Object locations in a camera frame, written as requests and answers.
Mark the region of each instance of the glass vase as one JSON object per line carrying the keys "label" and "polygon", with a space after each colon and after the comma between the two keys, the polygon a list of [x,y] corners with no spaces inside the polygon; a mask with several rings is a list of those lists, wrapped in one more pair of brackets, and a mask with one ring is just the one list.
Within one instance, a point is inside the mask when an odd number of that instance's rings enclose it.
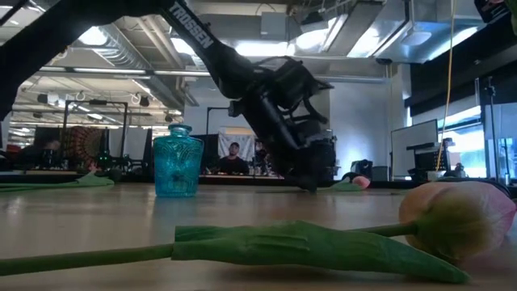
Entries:
{"label": "glass vase", "polygon": [[156,196],[195,196],[204,143],[188,136],[190,126],[172,124],[169,130],[170,136],[154,139]]}

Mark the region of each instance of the black robotic arm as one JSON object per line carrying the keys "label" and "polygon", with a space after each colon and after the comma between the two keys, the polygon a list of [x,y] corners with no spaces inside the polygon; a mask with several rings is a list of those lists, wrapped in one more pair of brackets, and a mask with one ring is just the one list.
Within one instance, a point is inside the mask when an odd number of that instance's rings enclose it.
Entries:
{"label": "black robotic arm", "polygon": [[[275,170],[314,191],[334,161],[321,138],[325,117],[309,98],[330,89],[290,57],[277,70],[252,63],[222,44],[183,0],[61,0],[0,47],[0,119],[8,114],[18,87],[92,26],[122,16],[160,14],[201,58],[221,93],[232,100],[231,115],[242,114],[273,157]],[[307,116],[293,117],[303,103]]]}

